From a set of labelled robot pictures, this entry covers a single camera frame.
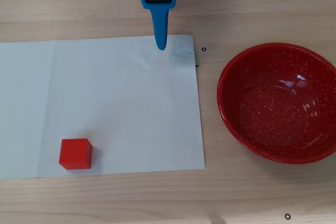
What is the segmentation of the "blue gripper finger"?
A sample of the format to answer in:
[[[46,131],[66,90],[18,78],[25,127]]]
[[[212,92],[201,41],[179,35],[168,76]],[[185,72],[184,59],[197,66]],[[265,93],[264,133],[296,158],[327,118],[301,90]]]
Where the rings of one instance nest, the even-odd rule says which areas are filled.
[[[168,9],[159,9],[151,10],[153,28],[154,28],[154,37],[157,47],[164,51],[167,43],[167,28],[169,20],[169,10]]]

